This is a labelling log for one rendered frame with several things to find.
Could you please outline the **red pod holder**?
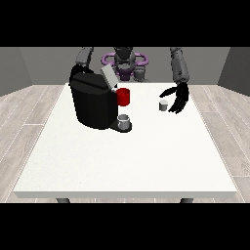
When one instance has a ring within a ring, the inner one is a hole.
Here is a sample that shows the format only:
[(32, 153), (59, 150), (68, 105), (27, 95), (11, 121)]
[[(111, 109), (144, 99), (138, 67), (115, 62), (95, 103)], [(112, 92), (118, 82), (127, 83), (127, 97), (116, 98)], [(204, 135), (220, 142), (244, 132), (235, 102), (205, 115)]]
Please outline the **red pod holder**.
[(130, 103), (130, 90), (127, 88), (119, 88), (116, 90), (117, 104), (126, 106)]

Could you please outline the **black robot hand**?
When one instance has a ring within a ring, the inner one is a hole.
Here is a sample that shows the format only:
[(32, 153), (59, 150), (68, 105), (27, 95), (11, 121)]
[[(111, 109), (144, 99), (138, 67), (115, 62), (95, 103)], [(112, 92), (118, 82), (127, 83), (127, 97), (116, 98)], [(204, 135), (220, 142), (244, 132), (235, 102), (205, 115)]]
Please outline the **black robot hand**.
[(176, 94), (175, 101), (169, 111), (176, 114), (180, 113), (188, 102), (189, 89), (187, 82), (179, 82), (176, 87), (164, 90), (160, 94), (160, 98)]
[(87, 66), (82, 66), (80, 64), (76, 64), (70, 72), (70, 78), (72, 78), (77, 73), (93, 73), (93, 70)]

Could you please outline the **black coffee machine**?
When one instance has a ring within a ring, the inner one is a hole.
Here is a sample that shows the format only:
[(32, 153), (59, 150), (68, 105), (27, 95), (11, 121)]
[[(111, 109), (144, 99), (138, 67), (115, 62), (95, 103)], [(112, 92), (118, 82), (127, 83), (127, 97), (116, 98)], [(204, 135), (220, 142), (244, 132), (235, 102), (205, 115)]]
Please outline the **black coffee machine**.
[(113, 129), (120, 133), (132, 130), (118, 128), (116, 90), (111, 90), (101, 74), (77, 73), (69, 82), (77, 119), (83, 125), (99, 130)]

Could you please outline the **small grey cup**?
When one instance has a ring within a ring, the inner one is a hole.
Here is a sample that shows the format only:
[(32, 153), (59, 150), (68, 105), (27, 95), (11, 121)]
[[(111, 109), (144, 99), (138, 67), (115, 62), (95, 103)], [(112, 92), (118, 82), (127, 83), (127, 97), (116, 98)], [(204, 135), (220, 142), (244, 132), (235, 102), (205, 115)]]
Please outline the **small grey cup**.
[(130, 118), (127, 114), (120, 114), (117, 117), (118, 128), (121, 130), (126, 130), (130, 126)]

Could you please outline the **pale grey machine lid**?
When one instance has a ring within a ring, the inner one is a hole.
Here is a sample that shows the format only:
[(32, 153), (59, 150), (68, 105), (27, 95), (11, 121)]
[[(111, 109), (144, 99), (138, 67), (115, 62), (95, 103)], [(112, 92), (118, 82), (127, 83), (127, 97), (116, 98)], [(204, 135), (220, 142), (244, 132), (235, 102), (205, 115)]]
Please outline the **pale grey machine lid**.
[(109, 89), (116, 87), (119, 80), (110, 64), (107, 64), (101, 68), (101, 74), (103, 75)]

